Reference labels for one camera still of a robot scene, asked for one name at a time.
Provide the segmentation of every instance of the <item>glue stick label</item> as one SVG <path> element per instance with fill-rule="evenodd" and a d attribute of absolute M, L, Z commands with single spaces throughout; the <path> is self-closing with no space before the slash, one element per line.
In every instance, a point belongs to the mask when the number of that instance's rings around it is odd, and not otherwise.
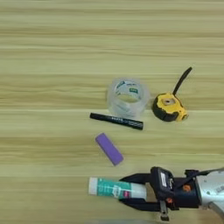
<path fill-rule="evenodd" d="M 98 178 L 97 195 L 109 196 L 117 199 L 127 199 L 131 197 L 131 184 L 126 182 L 115 182 L 105 178 Z"/>

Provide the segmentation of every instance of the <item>metal robot arm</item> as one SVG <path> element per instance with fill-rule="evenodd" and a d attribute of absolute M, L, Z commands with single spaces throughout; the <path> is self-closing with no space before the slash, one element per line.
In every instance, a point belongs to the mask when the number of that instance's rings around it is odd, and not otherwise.
<path fill-rule="evenodd" d="M 196 178 L 201 205 L 213 209 L 224 223 L 224 170 Z"/>

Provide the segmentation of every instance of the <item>glue stick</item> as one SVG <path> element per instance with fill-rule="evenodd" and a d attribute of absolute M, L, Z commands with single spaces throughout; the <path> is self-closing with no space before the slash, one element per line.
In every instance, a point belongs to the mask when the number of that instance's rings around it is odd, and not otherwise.
<path fill-rule="evenodd" d="M 98 196 L 109 196 L 117 199 L 145 199 L 145 185 L 122 181 L 113 181 L 105 178 L 90 178 L 88 193 Z"/>

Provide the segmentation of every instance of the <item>purple eraser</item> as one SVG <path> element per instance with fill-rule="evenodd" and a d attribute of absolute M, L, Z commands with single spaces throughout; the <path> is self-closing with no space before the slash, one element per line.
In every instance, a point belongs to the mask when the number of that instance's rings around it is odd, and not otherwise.
<path fill-rule="evenodd" d="M 123 161 L 121 152 L 111 143 L 104 133 L 100 134 L 95 141 L 101 146 L 113 165 L 118 165 Z"/>

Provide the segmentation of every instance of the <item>orange component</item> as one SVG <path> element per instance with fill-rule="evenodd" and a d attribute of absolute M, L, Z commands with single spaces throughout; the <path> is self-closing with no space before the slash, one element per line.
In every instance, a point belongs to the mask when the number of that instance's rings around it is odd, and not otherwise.
<path fill-rule="evenodd" d="M 189 185 L 183 185 L 183 190 L 185 192 L 188 192 L 189 193 L 192 190 L 192 188 Z"/>
<path fill-rule="evenodd" d="M 171 204 L 171 203 L 173 202 L 173 200 L 172 200 L 171 198 L 168 198 L 168 199 L 166 199 L 166 202 L 167 202 L 168 204 Z"/>

